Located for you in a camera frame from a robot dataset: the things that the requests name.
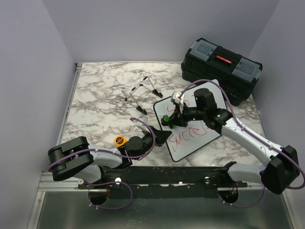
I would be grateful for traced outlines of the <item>green black whiteboard eraser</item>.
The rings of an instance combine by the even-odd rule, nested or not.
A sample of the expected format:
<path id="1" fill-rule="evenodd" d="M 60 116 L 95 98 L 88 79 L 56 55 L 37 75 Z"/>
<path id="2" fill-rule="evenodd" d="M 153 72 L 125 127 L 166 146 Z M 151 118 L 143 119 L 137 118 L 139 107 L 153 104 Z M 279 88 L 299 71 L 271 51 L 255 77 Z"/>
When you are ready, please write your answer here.
<path id="1" fill-rule="evenodd" d="M 162 122 L 162 121 L 169 122 L 169 121 L 167 121 L 167 117 L 168 117 L 168 115 L 164 115 L 164 116 L 162 117 L 162 119 L 161 119 L 161 122 Z"/>

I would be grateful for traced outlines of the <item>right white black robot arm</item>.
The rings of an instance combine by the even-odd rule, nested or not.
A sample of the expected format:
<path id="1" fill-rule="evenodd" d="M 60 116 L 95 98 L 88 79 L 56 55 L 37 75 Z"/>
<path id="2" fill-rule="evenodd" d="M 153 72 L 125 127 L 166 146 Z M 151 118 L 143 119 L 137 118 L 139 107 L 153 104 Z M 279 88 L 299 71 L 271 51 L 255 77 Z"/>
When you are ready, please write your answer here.
<path id="1" fill-rule="evenodd" d="M 188 107 L 181 92 L 173 92 L 174 112 L 162 118 L 162 125 L 187 127 L 190 121 L 203 121 L 218 134 L 226 136 L 245 148 L 260 162 L 260 166 L 231 162 L 219 175 L 220 183 L 230 187 L 236 181 L 263 184 L 269 191 L 281 194 L 300 175 L 297 151 L 290 145 L 282 147 L 266 140 L 247 128 L 227 109 L 219 108 L 213 93 L 206 88 L 194 92 L 195 107 Z"/>

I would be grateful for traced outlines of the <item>white whiteboard with red writing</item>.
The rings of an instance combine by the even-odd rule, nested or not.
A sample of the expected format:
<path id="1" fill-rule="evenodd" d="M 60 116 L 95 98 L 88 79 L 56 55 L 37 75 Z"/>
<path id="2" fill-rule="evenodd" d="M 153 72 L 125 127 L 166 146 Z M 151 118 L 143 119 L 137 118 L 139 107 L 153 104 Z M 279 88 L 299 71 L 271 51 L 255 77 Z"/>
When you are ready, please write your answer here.
<path id="1" fill-rule="evenodd" d="M 189 88 L 184 93 L 184 102 L 188 107 L 195 107 L 196 102 L 194 92 L 197 89 L 207 88 L 213 93 L 218 108 L 226 109 L 226 104 L 221 90 L 213 83 L 203 83 Z M 161 119 L 164 115 L 170 116 L 175 109 L 175 105 L 166 97 L 154 103 L 155 112 L 160 129 L 172 131 L 171 136 L 166 141 L 166 146 L 174 162 L 178 162 L 190 154 L 200 150 L 210 142 L 218 139 L 221 135 L 209 129 L 203 121 L 190 121 L 187 127 L 175 127 L 173 129 L 163 126 Z"/>

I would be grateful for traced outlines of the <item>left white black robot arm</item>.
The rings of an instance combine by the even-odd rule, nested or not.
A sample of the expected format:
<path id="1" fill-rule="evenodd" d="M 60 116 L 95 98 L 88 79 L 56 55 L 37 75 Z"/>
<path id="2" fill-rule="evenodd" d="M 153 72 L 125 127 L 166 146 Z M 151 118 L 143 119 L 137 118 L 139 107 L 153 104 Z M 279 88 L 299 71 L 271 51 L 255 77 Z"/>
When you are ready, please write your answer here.
<path id="1" fill-rule="evenodd" d="M 155 146 L 163 146 L 171 134 L 172 131 L 149 126 L 143 137 L 133 136 L 125 143 L 119 140 L 122 146 L 113 149 L 93 147 L 86 137 L 80 136 L 48 151 L 49 171 L 54 181 L 75 177 L 89 182 L 94 188 L 102 188 L 106 181 L 102 167 L 129 167 L 133 160 L 143 159 Z"/>

